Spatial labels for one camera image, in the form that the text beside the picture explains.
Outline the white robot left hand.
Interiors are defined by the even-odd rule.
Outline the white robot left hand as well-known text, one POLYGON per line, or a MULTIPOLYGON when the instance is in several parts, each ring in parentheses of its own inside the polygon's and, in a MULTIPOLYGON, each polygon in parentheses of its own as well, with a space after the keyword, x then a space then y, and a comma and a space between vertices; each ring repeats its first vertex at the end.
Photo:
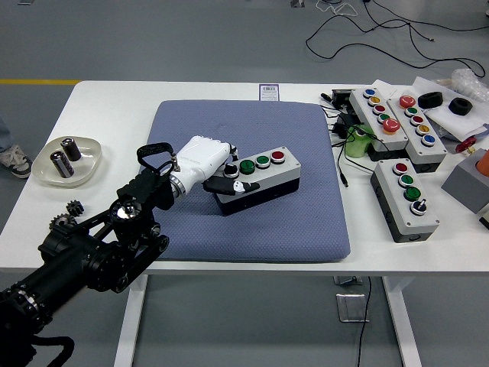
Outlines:
POLYGON ((233 146, 227 142, 199 135, 192 137, 171 157, 173 167, 168 173, 173 197, 183 199, 197 183, 202 184, 205 191, 228 196, 258 190, 259 183, 246 183, 215 175, 232 153, 232 149, 233 146))

